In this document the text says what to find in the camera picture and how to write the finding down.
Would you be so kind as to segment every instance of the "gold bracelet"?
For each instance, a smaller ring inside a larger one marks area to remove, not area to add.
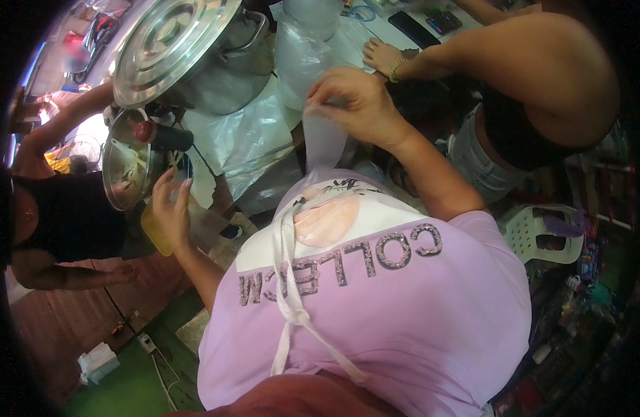
[[[397,70],[398,67],[400,67],[400,65],[404,62],[406,62],[407,59],[405,58],[401,58],[399,59],[399,61],[397,63],[394,64],[394,66],[392,67],[392,69],[389,70],[389,81],[391,83],[398,83],[399,79],[397,79],[397,74],[395,73],[395,71]]]

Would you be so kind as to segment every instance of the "metal pot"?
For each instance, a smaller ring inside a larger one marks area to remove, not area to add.
[[[135,110],[121,112],[109,129],[102,156],[102,184],[111,205],[121,212],[146,198],[167,168],[165,150],[137,141],[128,127],[128,118],[135,123],[144,119]],[[133,152],[124,151],[123,147]],[[144,166],[137,162],[137,158],[144,162]]]
[[[116,103],[151,101],[225,115],[250,103],[273,71],[268,20],[241,0],[163,0],[137,23],[116,62]]]

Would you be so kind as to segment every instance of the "woman's hand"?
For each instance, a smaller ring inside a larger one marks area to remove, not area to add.
[[[388,43],[370,38],[364,44],[364,56],[366,65],[389,77],[389,71],[403,58],[403,52]]]
[[[163,231],[167,242],[172,248],[172,252],[191,246],[190,228],[191,219],[188,214],[188,198],[191,192],[192,180],[186,179],[178,186],[172,181],[176,168],[172,167],[162,174],[160,179],[153,186],[153,216],[158,223],[158,227]],[[178,188],[176,203],[169,202],[169,194]]]
[[[325,104],[332,97],[341,99],[344,107]],[[324,71],[308,90],[306,112],[336,121],[358,140],[391,153],[415,130],[394,107],[384,85],[354,67]]]

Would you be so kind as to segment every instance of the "smartphone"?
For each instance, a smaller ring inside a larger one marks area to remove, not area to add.
[[[399,11],[388,20],[395,28],[402,31],[404,35],[412,39],[413,42],[422,49],[441,44],[431,32],[417,23],[412,17],[408,16],[404,11]]]
[[[426,20],[426,22],[435,30],[440,36],[446,35],[451,31],[457,30],[463,26],[463,23],[454,16],[451,11],[445,11],[438,13]]]

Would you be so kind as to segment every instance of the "plastic stool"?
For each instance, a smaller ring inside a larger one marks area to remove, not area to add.
[[[563,213],[565,222],[576,226],[574,221],[575,209],[566,205],[528,205],[518,209],[514,215],[505,216],[499,221],[499,230],[505,238],[512,252],[521,262],[532,259],[557,263],[573,263],[579,258],[584,245],[584,236],[565,238],[565,246],[561,250],[546,250],[537,246],[536,237],[540,235],[558,236],[545,226],[544,218],[533,217],[533,209],[542,208]]]

